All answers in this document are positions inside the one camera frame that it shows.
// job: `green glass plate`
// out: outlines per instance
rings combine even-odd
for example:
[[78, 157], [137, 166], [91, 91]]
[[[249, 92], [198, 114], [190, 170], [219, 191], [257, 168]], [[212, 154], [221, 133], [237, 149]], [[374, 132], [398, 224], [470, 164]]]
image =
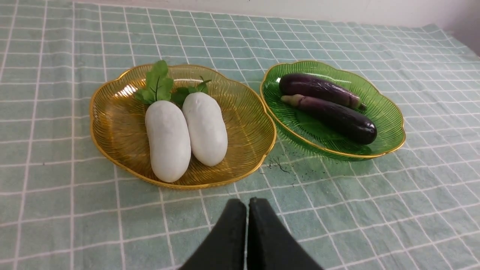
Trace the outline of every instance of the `green glass plate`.
[[[377, 127], [377, 138], [369, 145], [356, 144], [325, 127], [310, 115], [280, 101], [280, 77], [306, 73], [322, 77], [358, 95], [367, 105], [362, 113]], [[390, 99], [380, 94], [366, 79], [317, 61], [280, 63], [271, 67], [260, 85], [260, 96], [273, 116], [279, 134], [302, 149], [340, 160], [367, 160], [391, 153], [405, 142], [403, 115]]]

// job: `white wall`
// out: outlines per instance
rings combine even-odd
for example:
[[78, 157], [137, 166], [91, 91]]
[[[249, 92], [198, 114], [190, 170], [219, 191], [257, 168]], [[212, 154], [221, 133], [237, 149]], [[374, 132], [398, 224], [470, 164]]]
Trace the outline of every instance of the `white wall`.
[[435, 23], [480, 54], [480, 0], [83, 0], [409, 27]]

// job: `green plate rim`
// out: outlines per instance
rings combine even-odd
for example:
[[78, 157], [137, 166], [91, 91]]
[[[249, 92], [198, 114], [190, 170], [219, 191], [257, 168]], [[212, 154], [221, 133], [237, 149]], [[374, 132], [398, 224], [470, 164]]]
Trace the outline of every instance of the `green plate rim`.
[[[264, 84], [265, 84], [265, 81], [267, 79], [267, 76], [268, 74], [270, 73], [270, 71], [274, 68], [276, 68], [277, 66], [280, 66], [280, 65], [296, 65], [296, 64], [299, 64], [299, 63], [304, 63], [304, 62], [313, 62], [313, 63], [316, 63], [316, 64], [320, 64], [320, 65], [325, 65], [331, 69], [334, 69], [336, 71], [340, 71], [340, 72], [344, 72], [344, 73], [349, 73], [353, 76], [356, 76], [356, 77], [359, 77], [361, 78], [362, 80], [365, 80], [366, 82], [368, 82], [370, 85], [373, 86], [373, 88], [377, 91], [378, 95], [384, 97], [385, 99], [387, 99], [390, 103], [392, 103], [395, 108], [398, 110], [398, 112], [400, 113], [400, 115], [402, 116], [402, 125], [401, 125], [401, 129], [402, 129], [402, 134], [403, 134], [403, 139], [402, 141], [400, 142], [400, 144], [398, 144], [396, 147], [388, 150], [388, 151], [385, 151], [385, 152], [382, 152], [380, 154], [375, 154], [375, 155], [356, 155], [356, 154], [349, 154], [349, 153], [343, 153], [343, 152], [338, 152], [338, 151], [335, 151], [335, 150], [331, 150], [331, 149], [328, 149], [328, 148], [325, 148], [325, 147], [321, 147], [307, 139], [305, 139], [304, 137], [300, 136], [299, 134], [297, 134], [295, 131], [291, 130], [289, 127], [287, 127], [283, 122], [280, 121], [280, 119], [277, 118], [277, 116], [273, 113], [273, 111], [270, 109], [270, 107], [268, 106], [266, 100], [265, 100], [265, 96], [264, 96]], [[358, 74], [355, 74], [353, 72], [350, 72], [350, 71], [346, 71], [346, 70], [342, 70], [342, 69], [338, 69], [338, 68], [335, 68], [329, 64], [326, 64], [326, 63], [323, 63], [323, 62], [320, 62], [320, 61], [314, 61], [314, 60], [301, 60], [301, 61], [296, 61], [296, 62], [292, 62], [292, 63], [278, 63], [278, 64], [275, 64], [273, 66], [271, 66], [264, 74], [264, 77], [262, 79], [262, 82], [260, 83], [260, 98], [262, 100], [262, 102], [265, 104], [265, 107], [267, 108], [267, 111], [268, 113], [272, 116], [272, 118], [275, 120], [275, 122], [277, 122], [283, 129], [285, 129], [285, 131], [287, 132], [290, 132], [292, 135], [294, 135], [297, 139], [300, 139], [301, 141], [305, 142], [306, 144], [308, 144], [309, 146], [311, 147], [314, 147], [318, 150], [321, 150], [321, 151], [325, 151], [327, 153], [331, 153], [331, 154], [335, 154], [335, 155], [340, 155], [340, 156], [343, 156], [343, 157], [349, 157], [349, 158], [358, 158], [358, 159], [372, 159], [372, 158], [377, 158], [377, 157], [380, 157], [380, 156], [383, 156], [383, 155], [386, 155], [388, 153], [392, 153], [398, 149], [400, 149], [404, 144], [405, 144], [405, 140], [407, 139], [407, 134], [405, 133], [405, 128], [404, 128], [404, 124], [405, 124], [405, 121], [404, 121], [404, 116], [402, 114], [402, 111], [400, 110], [400, 108], [395, 104], [395, 102], [393, 102], [391, 99], [389, 99], [388, 97], [386, 97], [385, 95], [382, 95], [382, 93], [380, 93], [380, 91], [377, 89], [377, 87], [375, 87], [375, 85], [373, 83], [371, 83], [369, 80], [365, 79], [364, 77], [358, 75]]]

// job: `fake vegetable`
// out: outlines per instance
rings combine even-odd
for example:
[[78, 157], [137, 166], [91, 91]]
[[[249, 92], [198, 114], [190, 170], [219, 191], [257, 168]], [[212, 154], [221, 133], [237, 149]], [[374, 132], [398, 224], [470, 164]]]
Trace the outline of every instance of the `fake vegetable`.
[[145, 88], [138, 90], [135, 98], [150, 104], [145, 113], [145, 127], [152, 170], [161, 181], [171, 183], [187, 171], [192, 149], [185, 117], [170, 102], [173, 79], [167, 73], [167, 63], [156, 62], [146, 73]]
[[359, 96], [315, 75], [304, 73], [286, 74], [280, 78], [278, 87], [284, 95], [288, 96], [301, 94], [307, 97], [321, 98], [350, 109], [367, 109]]
[[365, 115], [319, 98], [300, 94], [282, 96], [282, 102], [310, 114], [325, 126], [358, 143], [367, 145], [377, 138], [377, 128]]
[[219, 164], [227, 153], [228, 138], [222, 111], [217, 101], [208, 95], [204, 80], [197, 86], [179, 87], [172, 100], [181, 104], [187, 120], [193, 155], [203, 165]]

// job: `checkered tablecloth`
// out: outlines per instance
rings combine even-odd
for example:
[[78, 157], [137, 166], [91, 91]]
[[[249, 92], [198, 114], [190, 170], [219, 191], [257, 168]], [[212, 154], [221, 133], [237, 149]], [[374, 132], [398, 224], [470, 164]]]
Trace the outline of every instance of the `checkered tablecloth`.
[[[350, 163], [280, 137], [235, 184], [159, 189], [102, 157], [88, 118], [102, 83], [159, 58], [256, 91], [278, 62], [358, 73], [401, 108], [407, 142]], [[480, 59], [434, 25], [0, 0], [0, 63], [1, 270], [176, 269], [228, 199], [253, 196], [327, 269], [480, 269]]]

